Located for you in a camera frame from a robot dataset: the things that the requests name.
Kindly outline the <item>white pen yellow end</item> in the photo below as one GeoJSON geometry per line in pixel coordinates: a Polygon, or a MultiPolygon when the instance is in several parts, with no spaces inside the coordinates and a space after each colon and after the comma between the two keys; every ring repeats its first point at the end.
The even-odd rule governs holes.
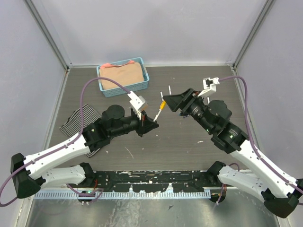
{"type": "Polygon", "coordinates": [[[159,115],[160,115],[161,112],[162,112],[162,109],[159,109],[159,111],[157,112],[155,118],[153,119],[154,122],[157,121],[157,119],[158,119],[158,117],[159,117],[159,115]]]}

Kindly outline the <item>yellow pen cap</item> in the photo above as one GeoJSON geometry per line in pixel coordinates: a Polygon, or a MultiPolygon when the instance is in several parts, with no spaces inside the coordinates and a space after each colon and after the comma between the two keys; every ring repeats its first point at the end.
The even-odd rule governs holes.
{"type": "Polygon", "coordinates": [[[166,105],[166,102],[165,101],[162,101],[161,105],[160,105],[160,109],[162,110],[166,105]]]}

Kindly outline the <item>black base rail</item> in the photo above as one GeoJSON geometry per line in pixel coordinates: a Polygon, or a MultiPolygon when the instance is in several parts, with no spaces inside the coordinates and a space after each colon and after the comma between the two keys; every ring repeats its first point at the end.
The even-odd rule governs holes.
{"type": "Polygon", "coordinates": [[[203,192],[222,183],[208,172],[190,171],[97,171],[98,186],[105,192],[203,192]]]}

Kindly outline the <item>blue plastic basket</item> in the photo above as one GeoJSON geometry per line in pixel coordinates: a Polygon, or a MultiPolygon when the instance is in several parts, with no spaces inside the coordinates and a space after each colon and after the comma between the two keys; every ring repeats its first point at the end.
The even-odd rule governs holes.
{"type": "MultiPolygon", "coordinates": [[[[97,76],[109,78],[130,91],[139,91],[148,88],[149,75],[141,57],[105,63],[96,67],[97,76]]],[[[118,85],[99,80],[99,88],[105,97],[125,94],[126,91],[118,85]]]]}

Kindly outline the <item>black white striped cloth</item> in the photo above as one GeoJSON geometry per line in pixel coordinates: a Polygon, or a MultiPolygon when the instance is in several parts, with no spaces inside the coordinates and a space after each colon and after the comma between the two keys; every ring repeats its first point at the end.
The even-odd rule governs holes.
{"type": "MultiPolygon", "coordinates": [[[[84,128],[91,123],[94,123],[101,117],[101,114],[89,104],[82,107],[84,128]]],[[[75,110],[67,121],[59,128],[60,131],[68,138],[74,136],[81,129],[81,114],[80,110],[75,110]]]]}

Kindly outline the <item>peach folded cloth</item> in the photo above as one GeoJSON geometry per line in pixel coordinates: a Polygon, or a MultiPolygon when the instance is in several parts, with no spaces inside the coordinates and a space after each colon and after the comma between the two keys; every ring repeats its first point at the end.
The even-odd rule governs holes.
{"type": "Polygon", "coordinates": [[[143,70],[140,63],[129,60],[124,64],[103,64],[98,73],[101,77],[109,78],[122,86],[144,82],[143,70]]]}

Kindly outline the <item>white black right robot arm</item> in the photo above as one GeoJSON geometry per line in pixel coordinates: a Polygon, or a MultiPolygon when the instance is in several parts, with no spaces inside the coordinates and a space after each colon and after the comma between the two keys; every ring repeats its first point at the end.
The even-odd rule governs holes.
{"type": "Polygon", "coordinates": [[[248,167],[255,177],[239,173],[219,161],[209,169],[212,186],[222,183],[237,187],[259,199],[280,218],[288,217],[299,204],[303,194],[302,179],[295,179],[271,162],[249,140],[248,135],[230,121],[232,115],[222,100],[204,104],[197,92],[188,89],[179,95],[163,97],[172,112],[190,115],[209,135],[214,145],[248,167]]]}

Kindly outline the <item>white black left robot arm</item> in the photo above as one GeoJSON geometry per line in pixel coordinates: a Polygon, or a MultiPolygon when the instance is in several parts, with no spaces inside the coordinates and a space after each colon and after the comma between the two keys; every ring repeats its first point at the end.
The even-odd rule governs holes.
{"type": "Polygon", "coordinates": [[[91,187],[95,176],[88,163],[70,168],[58,168],[58,165],[97,151],[110,144],[115,137],[132,131],[142,137],[158,127],[159,124],[145,111],[138,116],[132,110],[130,116],[126,117],[122,106],[111,105],[100,118],[84,127],[82,133],[76,133],[66,141],[33,155],[13,155],[10,171],[17,198],[30,197],[46,186],[61,183],[91,187]]]}

